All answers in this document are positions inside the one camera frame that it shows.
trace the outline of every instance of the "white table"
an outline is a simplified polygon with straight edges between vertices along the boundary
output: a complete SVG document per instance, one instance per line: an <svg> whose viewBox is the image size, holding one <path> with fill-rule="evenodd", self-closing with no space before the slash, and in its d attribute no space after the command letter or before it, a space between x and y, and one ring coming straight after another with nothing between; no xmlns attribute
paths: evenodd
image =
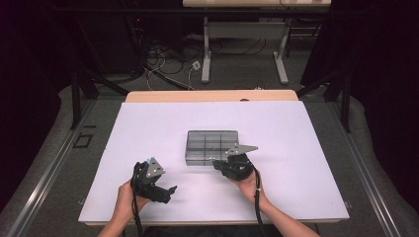
<svg viewBox="0 0 419 237"><path fill-rule="evenodd" d="M200 8L242 8L242 7L276 7L276 8L328 8L331 0L183 0L184 7ZM274 51L275 65L282 84L288 84L286 69L283 63L283 55L288 40L291 19L282 23L223 23L209 22L204 17L204 63L202 82L210 80L210 38L234 38L234 39L270 39L279 40L281 43L277 51Z"/></svg>
<svg viewBox="0 0 419 237"><path fill-rule="evenodd" d="M261 101L255 101L258 95ZM176 102L182 98L197 102ZM155 157L166 170L157 186L178 189L169 203L145 206L140 213L143 225L256 224L254 206L219 171L186 165L188 130L214 129L237 130L241 144L259 147L249 159L261 172L267 196L284 212L304 222L349 218L305 107L294 92L143 92L126 100L79 221L89 225L109 221L118 186L131 177L136 162Z"/></svg>

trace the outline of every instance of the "hand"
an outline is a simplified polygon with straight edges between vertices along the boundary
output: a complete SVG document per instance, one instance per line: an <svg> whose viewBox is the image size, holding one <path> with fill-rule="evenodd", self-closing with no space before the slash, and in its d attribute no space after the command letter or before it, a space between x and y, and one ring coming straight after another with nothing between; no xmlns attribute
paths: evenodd
<svg viewBox="0 0 419 237"><path fill-rule="evenodd" d="M241 181L235 181L231 180L233 184L237 186L237 188L241 191L241 193L253 204L255 203L255 193L256 193L256 173L255 171L250 174L249 177L247 177L244 180ZM263 190L262 180L261 180L261 191L259 193L259 202L267 201L268 199L265 196L265 192Z"/></svg>
<svg viewBox="0 0 419 237"><path fill-rule="evenodd" d="M138 211L141 211L149 201L148 198L136 196ZM128 180L118 189L114 214L99 236L119 236L132 219L132 188Z"/></svg>
<svg viewBox="0 0 419 237"><path fill-rule="evenodd" d="M136 196L138 212L140 212L149 201L150 199L148 198ZM133 219L132 188L130 186L130 180L125 182L118 189L118 198L117 203L115 204L115 210L112 219L122 221L123 223L129 223Z"/></svg>

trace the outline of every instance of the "clear plastic box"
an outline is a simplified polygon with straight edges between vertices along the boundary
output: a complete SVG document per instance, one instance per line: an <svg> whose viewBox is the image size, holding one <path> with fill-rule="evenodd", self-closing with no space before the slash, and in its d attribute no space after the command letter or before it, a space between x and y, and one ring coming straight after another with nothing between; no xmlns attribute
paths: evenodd
<svg viewBox="0 0 419 237"><path fill-rule="evenodd" d="M227 160L225 152L238 144L235 130L190 130L185 160L188 166L211 166L213 160Z"/></svg>

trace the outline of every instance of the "desk leg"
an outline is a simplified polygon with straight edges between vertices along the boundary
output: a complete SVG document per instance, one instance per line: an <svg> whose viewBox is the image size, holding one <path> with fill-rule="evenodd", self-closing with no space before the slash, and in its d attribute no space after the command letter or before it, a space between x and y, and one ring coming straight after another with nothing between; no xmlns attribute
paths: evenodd
<svg viewBox="0 0 419 237"><path fill-rule="evenodd" d="M204 65L203 77L201 81L208 83L210 81L210 37L209 37L209 19L204 18Z"/></svg>
<svg viewBox="0 0 419 237"><path fill-rule="evenodd" d="M284 51L286 49L286 44L287 44L287 40L289 36L290 25L291 25L291 18L286 20L286 27L285 27L285 30L283 31L281 44L278 48L278 51L274 52L275 65L277 65L278 75L280 76L281 84L283 85L287 85L289 83L286 68L284 67L284 63L283 63L283 56L284 56Z"/></svg>

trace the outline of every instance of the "cable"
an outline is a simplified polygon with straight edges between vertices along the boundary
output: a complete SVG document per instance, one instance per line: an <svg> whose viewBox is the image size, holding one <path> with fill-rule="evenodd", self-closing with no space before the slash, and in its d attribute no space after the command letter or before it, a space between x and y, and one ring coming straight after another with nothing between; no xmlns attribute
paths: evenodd
<svg viewBox="0 0 419 237"><path fill-rule="evenodd" d="M256 192L255 192L255 211L256 211L256 218L258 219L259 227L261 229L262 235L266 237L265 228L263 226L262 218L261 218L261 212L259 208L259 195L261 192L261 177L259 175L259 171L256 169L256 167L253 166L253 170L255 171L256 175Z"/></svg>
<svg viewBox="0 0 419 237"><path fill-rule="evenodd" d="M194 67L191 67L191 70L189 70L189 74L188 74L189 88L188 88L188 91L189 91L190 88L192 88L191 87L191 72L192 72L192 70L194 70Z"/></svg>
<svg viewBox="0 0 419 237"><path fill-rule="evenodd" d="M259 52L261 52L265 46L266 46L266 39L264 39L264 43L262 48L260 48L258 51L256 52L252 52L252 53L247 53L248 51L250 51L253 47L255 47L262 39L258 39L255 43L253 43L253 45L251 45L249 48L247 48L245 51L243 52L238 52L238 53L233 53L233 52L214 52L213 54L218 54L218 55L255 55L258 54Z"/></svg>
<svg viewBox="0 0 419 237"><path fill-rule="evenodd" d="M199 51L199 50L197 50L196 48L193 48L193 47L190 47L190 48L194 49L194 50L196 51L196 53L195 53L195 55L193 55L193 56L191 56L190 58L187 58L187 59L183 59L183 58L181 58L181 57L179 57L179 56L173 55L170 51L168 51L167 53L168 53L170 56L172 56L174 59L179 60L180 62L190 62L190 61L192 61L192 59L196 58L196 57L198 56L198 54L200 54L200 51Z"/></svg>
<svg viewBox="0 0 419 237"><path fill-rule="evenodd" d="M148 71L151 71L151 69L148 68L148 67L144 67L144 69L146 69ZM182 83L180 81L177 81L175 79L172 79L170 77L164 76L164 75L158 73L157 71L153 71L152 73L154 75L156 75L157 77L159 77L160 79L164 80L165 82L167 82L167 83L169 83L169 84L171 84L171 85L173 85L173 86L175 86L175 87L177 87L181 90L195 90L193 87L191 87L191 86L189 86L185 83Z"/></svg>
<svg viewBox="0 0 419 237"><path fill-rule="evenodd" d="M167 71L163 71L162 69L161 69L161 67L158 69L161 73L163 73L163 74L167 74L167 75L173 75L173 74L177 74L177 73L179 73L179 72L181 72L182 71L182 69L183 69L183 65L184 63L181 61L181 66L180 66L180 68L178 69L178 70L176 70L176 71L173 71L173 72L167 72Z"/></svg>
<svg viewBox="0 0 419 237"><path fill-rule="evenodd" d="M281 4L281 6L283 6L283 7L287 8L287 6L286 6L286 5L284 5L283 0L280 0L280 4Z"/></svg>
<svg viewBox="0 0 419 237"><path fill-rule="evenodd" d="M148 80L148 73L145 73L145 80L147 81L147 86L148 86L148 89L150 90L150 91L154 91L153 89L151 89L151 87L150 87L150 83L149 83L149 80Z"/></svg>
<svg viewBox="0 0 419 237"><path fill-rule="evenodd" d="M158 54L160 54L160 55L162 55L163 56L163 63L161 63L161 61L160 61L160 63L158 64L158 66L156 67L156 68L154 68L154 69L152 69L152 70L148 70L148 75L150 75L152 72L154 72L154 71L157 71L158 69L160 69L165 63L166 63L166 57L164 56L164 54L163 53L161 53L161 52L159 52Z"/></svg>
<svg viewBox="0 0 419 237"><path fill-rule="evenodd" d="M131 179L131 187L132 187L132 213L133 219L135 221L136 230L138 232L138 237L142 237L142 226L141 226L141 219L139 218L138 206L136 203L136 176L138 175L139 166L133 171L132 179Z"/></svg>
<svg viewBox="0 0 419 237"><path fill-rule="evenodd" d="M213 40L211 40L210 42L211 42L212 44L213 44L214 42L216 42L216 43L218 43L218 44L219 44L219 49L215 50L215 49L213 49L212 47L209 47L210 51L212 51L212 52L217 52L217 51L221 51L221 50L223 49L223 46L222 46L222 42L221 42L221 40L216 40L216 39L213 39Z"/></svg>

